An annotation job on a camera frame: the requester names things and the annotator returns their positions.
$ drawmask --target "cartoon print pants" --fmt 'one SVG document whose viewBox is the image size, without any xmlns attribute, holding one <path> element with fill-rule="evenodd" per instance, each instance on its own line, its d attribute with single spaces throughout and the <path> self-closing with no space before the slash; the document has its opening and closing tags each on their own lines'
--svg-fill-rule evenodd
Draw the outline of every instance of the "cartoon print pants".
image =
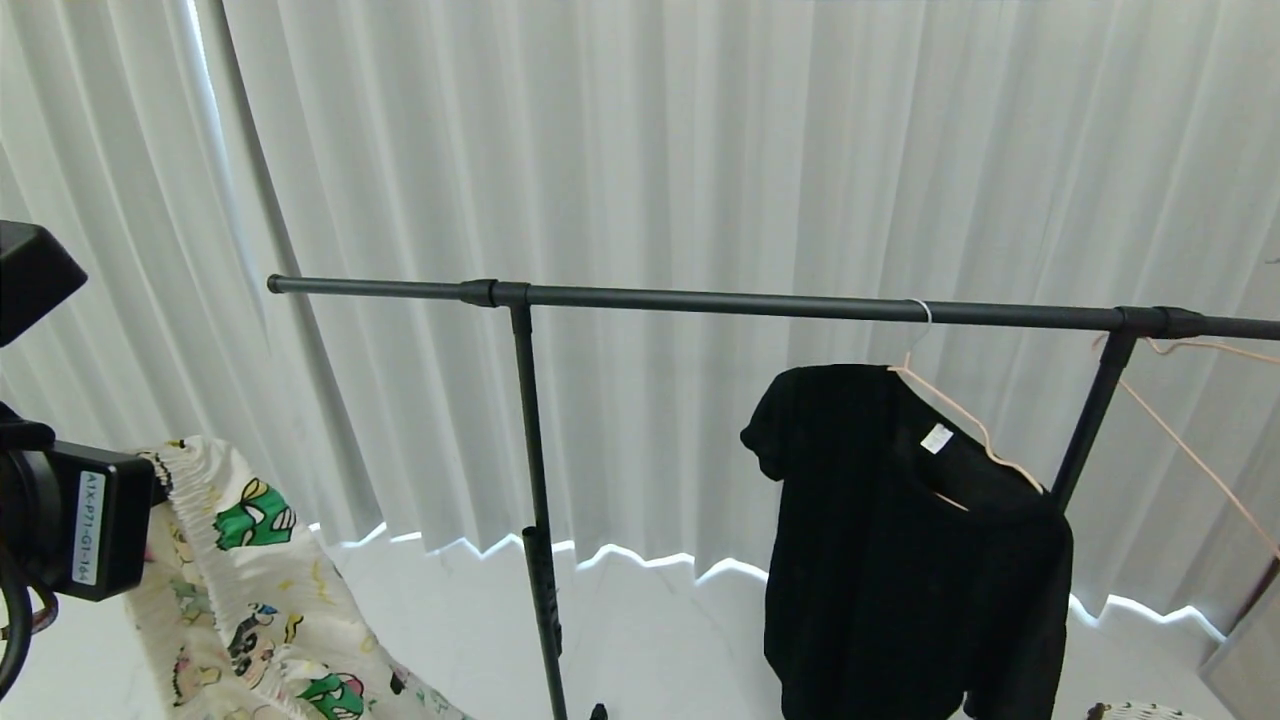
<svg viewBox="0 0 1280 720">
<path fill-rule="evenodd" d="M 169 502 L 151 511 L 125 596 L 182 720 L 474 720 L 383 648 L 284 496 L 228 443 L 140 451 Z"/>
</svg>

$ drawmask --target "black shirt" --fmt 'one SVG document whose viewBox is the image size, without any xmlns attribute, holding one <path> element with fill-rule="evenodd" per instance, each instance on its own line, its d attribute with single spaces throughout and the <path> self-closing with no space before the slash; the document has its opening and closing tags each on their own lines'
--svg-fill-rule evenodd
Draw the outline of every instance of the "black shirt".
<svg viewBox="0 0 1280 720">
<path fill-rule="evenodd" d="M 764 655 L 787 720 L 1050 720 L 1071 530 L 1047 493 L 882 366 L 782 373 L 741 438 L 786 480 Z"/>
</svg>

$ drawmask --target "clothing label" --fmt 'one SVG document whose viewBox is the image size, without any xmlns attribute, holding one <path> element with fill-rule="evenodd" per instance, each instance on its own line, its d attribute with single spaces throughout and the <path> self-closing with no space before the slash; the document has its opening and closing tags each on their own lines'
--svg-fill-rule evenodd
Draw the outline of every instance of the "clothing label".
<svg viewBox="0 0 1280 720">
<path fill-rule="evenodd" d="M 933 429 L 929 430 L 929 434 L 924 436 L 924 439 L 920 441 L 920 447 L 937 455 L 938 451 L 942 450 L 942 446 L 945 446 L 947 441 L 951 439 L 952 434 L 955 433 L 943 428 L 942 424 L 940 423 L 937 425 L 933 425 Z"/>
<path fill-rule="evenodd" d="M 72 580 L 82 585 L 97 584 L 97 548 L 102 537 L 105 496 L 106 475 L 82 471 L 79 505 L 76 507 L 76 555 L 72 561 Z"/>
</svg>

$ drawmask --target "black clothes rack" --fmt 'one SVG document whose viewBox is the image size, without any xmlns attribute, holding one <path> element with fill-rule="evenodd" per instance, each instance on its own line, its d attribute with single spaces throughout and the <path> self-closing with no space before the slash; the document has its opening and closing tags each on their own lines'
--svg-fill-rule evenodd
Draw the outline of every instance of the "black clothes rack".
<svg viewBox="0 0 1280 720">
<path fill-rule="evenodd" d="M 1106 332 L 1108 333 L 1107 343 L 1102 351 L 1097 374 L 1051 491 L 1059 507 L 1064 510 L 1071 498 L 1075 483 L 1080 479 L 1089 450 L 1093 447 L 1098 428 L 1102 427 L 1102 420 L 1106 416 L 1107 406 L 1111 404 L 1120 375 L 1129 364 L 1138 340 L 1144 337 L 1217 336 L 1280 341 L 1280 320 L 1210 316 L 1181 307 L 1162 306 L 1103 309 L 928 302 L 928 310 L 925 310 L 924 305 L 915 300 L 559 287 L 495 279 L 420 283 L 271 275 L 266 281 L 266 287 L 276 293 L 461 300 L 468 305 L 508 307 L 511 310 L 511 329 L 516 340 L 520 400 L 525 423 L 525 445 L 529 454 L 529 480 L 534 495 L 534 525 L 525 528 L 522 537 L 554 720 L 568 720 L 568 711 L 564 706 L 564 684 L 559 669 L 559 656 L 563 652 L 562 629 L 556 601 L 547 469 L 543 462 L 543 434 L 538 414 L 538 383 L 534 370 L 534 328 L 530 315 L 530 307 L 534 305 Z M 605 707 L 596 705 L 591 712 L 591 720 L 605 720 L 607 717 Z"/>
</svg>

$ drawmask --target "white marble floor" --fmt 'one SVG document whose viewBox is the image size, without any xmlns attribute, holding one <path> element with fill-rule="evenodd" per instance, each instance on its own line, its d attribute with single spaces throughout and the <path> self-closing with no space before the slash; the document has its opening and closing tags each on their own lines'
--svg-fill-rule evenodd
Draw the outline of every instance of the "white marble floor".
<svg viewBox="0 0 1280 720">
<path fill-rule="evenodd" d="M 415 673 L 481 720 L 549 717 L 520 546 L 484 557 L 465 543 L 424 553 L 379 537 L 333 556 L 366 619 Z M 557 551 L 571 716 L 596 702 L 613 720 L 778 720 L 778 683 L 760 655 L 763 575 L 732 562 L 695 582 L 689 559 Z M 1100 701 L 1229 712 L 1196 675 L 1213 641 L 1193 620 L 1157 624 L 1121 605 L 1073 615 L 1056 719 Z M 3 720 L 165 717 L 120 602 L 69 601 L 37 638 Z"/>
</svg>

